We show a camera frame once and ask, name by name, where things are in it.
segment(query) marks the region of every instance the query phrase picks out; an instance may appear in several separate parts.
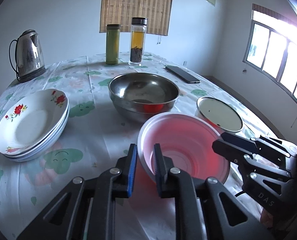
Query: green bottle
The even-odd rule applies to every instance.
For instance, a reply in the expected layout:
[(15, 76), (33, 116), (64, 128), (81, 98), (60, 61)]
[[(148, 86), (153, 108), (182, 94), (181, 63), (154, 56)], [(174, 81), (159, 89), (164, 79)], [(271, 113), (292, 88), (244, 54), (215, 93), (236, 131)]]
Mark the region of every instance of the green bottle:
[(106, 29), (106, 64), (116, 65), (119, 63), (121, 25), (108, 24)]

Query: pink bowl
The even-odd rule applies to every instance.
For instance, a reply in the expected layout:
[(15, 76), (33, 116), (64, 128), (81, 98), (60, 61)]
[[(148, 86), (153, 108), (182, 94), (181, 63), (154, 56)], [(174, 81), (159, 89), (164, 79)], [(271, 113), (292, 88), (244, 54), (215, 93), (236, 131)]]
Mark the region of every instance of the pink bowl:
[(161, 145), (162, 154), (173, 160), (174, 166), (192, 177), (216, 177), (224, 183), (230, 163), (216, 154), (212, 143), (220, 134), (206, 121), (185, 114), (162, 113), (142, 126), (137, 146), (139, 159), (146, 173), (155, 181), (153, 146)]

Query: stack of plates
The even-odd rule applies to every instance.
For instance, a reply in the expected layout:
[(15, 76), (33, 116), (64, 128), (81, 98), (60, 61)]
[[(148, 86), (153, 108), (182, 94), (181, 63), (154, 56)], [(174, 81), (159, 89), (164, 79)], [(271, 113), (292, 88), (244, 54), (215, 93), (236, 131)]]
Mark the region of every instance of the stack of plates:
[(33, 160), (60, 137), (69, 117), (63, 91), (37, 91), (12, 106), (0, 121), (0, 153), (15, 162)]

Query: glass tea bottle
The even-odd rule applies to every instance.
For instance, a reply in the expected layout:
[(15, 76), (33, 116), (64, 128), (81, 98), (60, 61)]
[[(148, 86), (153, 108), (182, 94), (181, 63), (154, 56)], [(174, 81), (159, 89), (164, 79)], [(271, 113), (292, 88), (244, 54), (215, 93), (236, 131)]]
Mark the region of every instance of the glass tea bottle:
[(144, 41), (147, 27), (147, 19), (140, 17), (132, 18), (131, 25), (131, 56), (129, 65), (141, 66), (144, 53)]
[(119, 63), (121, 25), (108, 24), (106, 29), (106, 64), (116, 65)]

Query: kettle base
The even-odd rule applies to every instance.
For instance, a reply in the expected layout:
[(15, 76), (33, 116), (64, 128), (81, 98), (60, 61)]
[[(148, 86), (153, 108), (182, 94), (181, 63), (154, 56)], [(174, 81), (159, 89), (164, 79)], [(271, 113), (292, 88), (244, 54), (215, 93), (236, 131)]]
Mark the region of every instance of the kettle base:
[(26, 75), (23, 75), (23, 76), (18, 76), (17, 77), (17, 80), (20, 82), (20, 83), (25, 83), (25, 82), (28, 82), (40, 75), (42, 75), (44, 72), (46, 71), (45, 67), (40, 67), (38, 68), (37, 70), (34, 70)]

